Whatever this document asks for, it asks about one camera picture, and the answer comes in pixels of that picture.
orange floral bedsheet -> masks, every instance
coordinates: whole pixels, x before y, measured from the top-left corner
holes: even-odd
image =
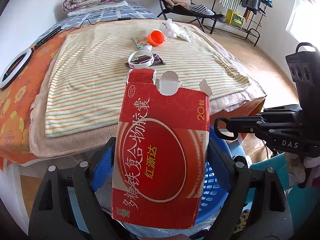
[[[65,40],[67,33],[73,30],[58,33],[36,49],[16,79],[5,90],[0,90],[1,170],[4,159],[19,164],[37,159],[30,153],[29,148],[30,108],[40,91],[51,60]]]

blue plastic basket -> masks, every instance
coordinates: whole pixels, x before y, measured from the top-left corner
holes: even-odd
[[[214,139],[217,145],[223,152],[228,153],[231,156],[230,149],[227,143],[216,136],[213,127],[210,126],[209,137]],[[196,219],[196,224],[207,219],[222,207],[224,201],[226,200],[228,193],[226,190],[220,187],[210,164],[206,163],[205,176],[204,176],[204,186],[203,193],[201,196],[201,202],[199,206],[198,217]]]

torn cardboard box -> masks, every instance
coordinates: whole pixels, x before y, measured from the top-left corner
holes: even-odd
[[[196,221],[209,140],[209,97],[183,88],[178,75],[130,70],[119,117],[112,217],[154,228]]]

black metal frame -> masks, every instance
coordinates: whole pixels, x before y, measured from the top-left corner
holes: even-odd
[[[300,51],[301,46],[311,46],[316,51]],[[277,150],[304,157],[319,157],[320,148],[320,52],[312,44],[302,42],[296,53],[285,57],[292,80],[296,83],[300,105],[278,106],[264,109],[262,113],[248,117],[219,117],[214,121],[214,131],[219,138],[235,140],[238,133],[254,133],[266,141],[273,155]],[[222,134],[218,122],[223,121],[232,137]],[[306,180],[298,186],[304,188],[311,168],[306,168]]]
[[[175,6],[171,6],[169,5],[165,0],[159,0],[159,4],[160,4],[160,8],[161,8],[161,13],[157,16],[158,18],[163,15],[164,19],[167,20],[167,13],[174,13],[174,14],[179,14],[179,15],[184,15],[184,16],[191,16],[191,17],[195,17],[194,20],[188,22],[188,23],[192,23],[194,21],[198,21],[201,29],[203,32],[205,32],[204,30],[204,26],[203,26],[203,20],[204,19],[212,19],[212,20],[216,20],[219,19],[221,17],[223,17],[223,15],[220,14],[216,14],[213,16],[207,16],[207,15],[202,15],[202,14],[198,14],[198,13],[194,13],[186,8],[184,8],[182,5],[175,5]]]
[[[47,170],[32,208],[29,224],[31,240],[137,239],[125,228],[120,227],[120,231],[116,231],[112,220],[106,217],[90,188],[95,167],[110,147],[111,154],[114,155],[115,142],[116,138],[112,137],[88,162],[81,162],[75,168],[59,170],[54,166]],[[209,140],[208,151],[208,162],[215,171],[219,184],[229,195],[215,223],[204,235],[204,240],[265,239],[267,236],[288,239],[293,234],[291,213],[274,170],[250,170],[243,163],[235,163],[228,153],[220,150],[213,139]],[[82,217],[90,234],[77,227],[67,187],[75,189]],[[256,193],[249,220],[244,230],[236,236],[232,235],[250,187],[256,188]]]
[[[217,0],[214,0],[214,2],[213,2],[212,10],[213,10],[213,8],[214,8],[214,5],[215,5],[216,1],[217,1]],[[241,40],[243,40],[243,41],[250,42],[250,43],[252,43],[252,44],[254,45],[254,47],[255,47],[255,46],[257,45],[259,39],[260,39],[260,33],[258,32],[258,27],[259,27],[260,25],[259,25],[259,23],[255,22],[255,21],[253,20],[253,17],[254,17],[254,14],[252,14],[252,17],[251,17],[251,19],[249,20],[250,22],[249,22],[248,27],[247,27],[247,28],[241,28],[241,29],[239,29],[239,28],[237,28],[237,27],[235,27],[235,26],[232,26],[232,25],[229,25],[229,24],[226,24],[226,23],[224,23],[224,22],[220,22],[220,21],[219,21],[219,23],[228,25],[228,26],[230,26],[230,27],[232,27],[232,28],[235,28],[235,29],[237,29],[237,30],[239,30],[239,31],[242,31],[242,32],[246,33],[246,36],[245,36],[245,37],[244,37],[244,36],[241,36],[241,35],[239,35],[239,34],[237,34],[237,33],[233,33],[233,32],[231,32],[231,31],[226,31],[226,30],[223,30],[223,29],[220,29],[220,28],[216,28],[215,26],[216,26],[217,20],[215,20],[215,21],[213,22],[212,27],[204,25],[204,24],[203,24],[203,23],[204,23],[204,19],[202,19],[202,22],[201,22],[201,23],[202,23],[202,25],[203,25],[206,29],[210,30],[210,34],[212,34],[213,32],[225,34],[225,35],[228,35],[228,36],[231,36],[231,37],[235,37],[235,38],[241,39]],[[257,27],[256,27],[255,29],[254,29],[254,28],[250,28],[250,29],[249,29],[249,27],[250,27],[250,25],[251,25],[252,22],[257,25]],[[255,38],[257,38],[257,40],[256,40],[255,42],[251,41],[251,40],[249,39],[249,35],[254,36]]]

blue plaid sheet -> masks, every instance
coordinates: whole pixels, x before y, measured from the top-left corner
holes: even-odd
[[[43,33],[35,42],[37,43],[40,39],[46,36],[54,28],[61,26],[62,29],[68,30],[72,27],[79,27],[88,25],[89,22],[84,20],[89,20],[92,24],[102,21],[112,21],[118,18],[131,17],[132,19],[157,19],[157,17],[150,11],[141,6],[138,3],[129,3],[129,6],[113,7],[97,11],[92,11],[88,13],[83,13],[71,17],[67,17],[55,25],[53,25],[49,30]]]

